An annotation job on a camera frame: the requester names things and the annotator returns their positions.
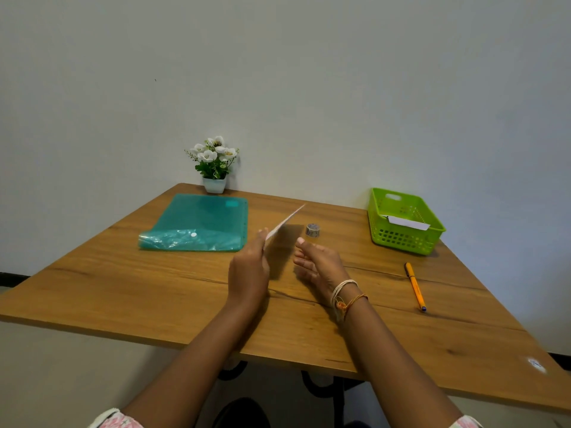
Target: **adhesive tape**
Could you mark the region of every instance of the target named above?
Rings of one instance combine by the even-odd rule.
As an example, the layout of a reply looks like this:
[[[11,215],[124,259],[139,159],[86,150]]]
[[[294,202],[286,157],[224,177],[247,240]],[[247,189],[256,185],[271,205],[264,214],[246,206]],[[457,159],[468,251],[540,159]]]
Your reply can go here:
[[[305,228],[305,234],[309,237],[319,237],[319,225],[318,224],[307,224]]]

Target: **white paper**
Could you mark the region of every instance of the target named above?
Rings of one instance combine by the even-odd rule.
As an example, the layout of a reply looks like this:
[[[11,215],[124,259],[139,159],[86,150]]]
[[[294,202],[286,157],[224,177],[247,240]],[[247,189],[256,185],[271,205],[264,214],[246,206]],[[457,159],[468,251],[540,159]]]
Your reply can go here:
[[[389,222],[396,225],[409,226],[410,228],[416,228],[417,230],[426,231],[430,228],[430,224],[425,224],[423,222],[411,221],[410,219],[397,218],[396,216],[384,215],[389,219]]]
[[[275,233],[277,233],[277,230],[279,230],[279,229],[282,227],[282,225],[283,225],[284,223],[288,222],[288,221],[291,219],[291,217],[292,217],[293,215],[295,215],[297,212],[299,212],[301,209],[303,209],[303,206],[304,206],[304,205],[302,205],[302,206],[301,206],[300,208],[298,208],[294,213],[292,213],[292,214],[289,215],[287,218],[285,218],[282,222],[280,222],[280,223],[277,225],[276,228],[274,228],[273,230],[271,230],[271,231],[268,233],[268,235],[266,236],[266,240],[268,240],[268,239],[269,239],[270,237],[272,237]]]

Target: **person's left hand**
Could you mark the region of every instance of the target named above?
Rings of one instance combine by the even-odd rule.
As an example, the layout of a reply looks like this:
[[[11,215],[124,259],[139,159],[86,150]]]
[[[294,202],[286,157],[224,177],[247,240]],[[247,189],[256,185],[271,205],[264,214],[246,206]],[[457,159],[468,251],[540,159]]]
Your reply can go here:
[[[268,292],[269,265],[264,257],[268,229],[258,231],[239,251],[228,270],[228,299],[226,304],[257,311]]]

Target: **white flower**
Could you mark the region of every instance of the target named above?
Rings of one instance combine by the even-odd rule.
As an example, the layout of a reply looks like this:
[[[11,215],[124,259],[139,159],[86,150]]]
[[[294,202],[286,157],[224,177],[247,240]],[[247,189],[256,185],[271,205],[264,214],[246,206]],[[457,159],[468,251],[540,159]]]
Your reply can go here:
[[[193,149],[190,149],[195,155],[197,153],[203,152],[206,150],[206,146],[204,144],[196,144]]]
[[[206,140],[210,147],[224,147],[224,138],[221,136],[217,136],[216,138],[208,138]]]
[[[218,157],[216,152],[206,150],[204,153],[198,153],[197,158],[200,162],[213,162]]]
[[[224,150],[224,153],[222,153],[220,160],[221,161],[227,161],[227,160],[233,159],[236,157],[237,154],[238,153],[236,153],[235,148],[227,148]]]

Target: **white string bracelet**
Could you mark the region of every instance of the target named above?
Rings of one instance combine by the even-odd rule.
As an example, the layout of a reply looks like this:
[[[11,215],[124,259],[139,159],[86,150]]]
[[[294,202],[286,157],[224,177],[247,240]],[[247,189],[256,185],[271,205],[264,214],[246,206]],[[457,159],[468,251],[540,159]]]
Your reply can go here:
[[[333,293],[331,295],[331,301],[330,301],[333,309],[336,310],[335,303],[337,302],[337,296],[339,295],[339,293],[341,292],[343,287],[345,287],[347,284],[355,284],[357,287],[359,287],[359,284],[357,284],[357,281],[355,281],[353,279],[348,279],[346,281],[343,281],[337,287],[335,287],[335,290],[333,290]]]

